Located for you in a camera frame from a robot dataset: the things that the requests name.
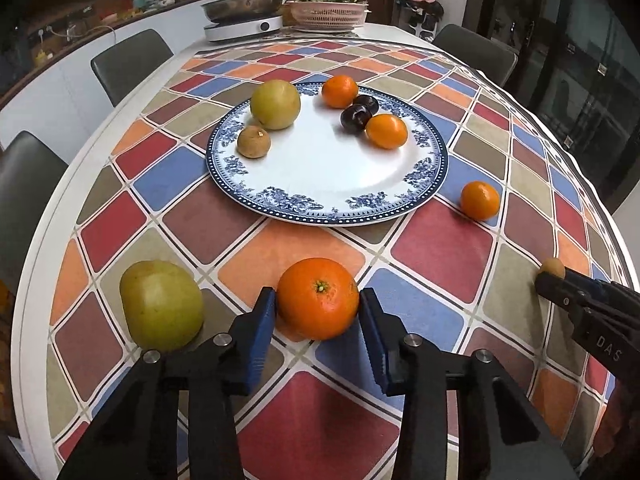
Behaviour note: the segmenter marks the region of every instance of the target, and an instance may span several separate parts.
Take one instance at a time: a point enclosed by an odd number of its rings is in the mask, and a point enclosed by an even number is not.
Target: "metal screw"
[[[220,332],[219,334],[213,336],[213,343],[216,346],[228,346],[232,341],[233,338],[231,337],[231,334],[228,334],[226,332]]]
[[[157,363],[160,360],[160,352],[158,350],[147,350],[142,359],[147,364]]]
[[[420,346],[422,344],[422,336],[418,334],[407,334],[404,336],[403,341],[407,346]]]
[[[489,352],[486,348],[481,348],[474,352],[474,356],[478,361],[482,361],[483,363],[490,363],[494,360],[494,355]]]

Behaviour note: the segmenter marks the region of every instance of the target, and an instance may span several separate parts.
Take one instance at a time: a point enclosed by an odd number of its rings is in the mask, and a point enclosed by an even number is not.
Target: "colorful checkered tablecloth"
[[[347,74],[414,105],[449,149],[439,193],[402,218],[319,228],[258,216],[207,173],[215,126],[260,82]],[[482,75],[446,54],[379,41],[270,40],[199,52],[148,103],[104,161],[66,247],[50,312],[47,402],[59,465],[130,369],[139,350],[118,282],[139,260],[193,274],[204,295],[200,339],[226,330],[294,262],[343,264],[384,309],[439,348],[488,348],[543,413],[574,465],[585,457],[613,378],[570,340],[571,323],[539,298],[540,261],[630,282],[593,189],[534,118]],[[458,209],[464,184],[484,180],[502,198],[488,222]],[[449,474],[458,427],[449,400]],[[276,332],[260,387],[235,399],[242,463],[262,480],[388,479],[402,397],[375,385],[359,325],[325,342]],[[178,462],[188,477],[186,397]]]

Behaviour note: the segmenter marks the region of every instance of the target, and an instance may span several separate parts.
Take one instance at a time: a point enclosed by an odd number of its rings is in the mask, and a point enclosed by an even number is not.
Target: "power cord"
[[[51,34],[53,34],[54,36],[59,36],[60,38],[84,38],[87,34],[89,34],[92,30],[96,30],[97,28],[108,28],[112,33],[113,33],[113,44],[117,43],[117,39],[116,39],[116,31],[113,27],[109,26],[109,25],[97,25],[96,27],[90,28],[88,31],[86,31],[84,34],[59,34],[57,32],[54,32],[53,28],[51,27],[51,25],[47,25],[46,27],[46,31],[50,32]],[[40,34],[40,32],[42,31],[42,29],[40,31],[38,31],[38,34],[40,35],[40,40],[42,40],[42,34]]]

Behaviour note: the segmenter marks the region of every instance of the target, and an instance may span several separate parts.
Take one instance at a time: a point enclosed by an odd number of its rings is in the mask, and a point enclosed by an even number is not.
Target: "dark purple plum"
[[[364,106],[367,110],[369,110],[369,112],[371,112],[371,115],[377,114],[378,110],[380,110],[380,105],[378,104],[377,99],[366,94],[360,94],[359,96],[357,96],[353,100],[353,104]]]
[[[371,117],[371,112],[364,106],[351,105],[340,114],[340,124],[350,134],[359,134]]]

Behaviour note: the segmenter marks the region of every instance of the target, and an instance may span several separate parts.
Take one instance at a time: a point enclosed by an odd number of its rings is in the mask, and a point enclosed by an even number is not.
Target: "door handle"
[[[531,37],[533,36],[533,29],[535,27],[536,27],[535,20],[531,20],[531,22],[529,22],[529,26],[527,27],[527,35],[524,38],[523,46],[529,46],[529,42],[531,41]]]

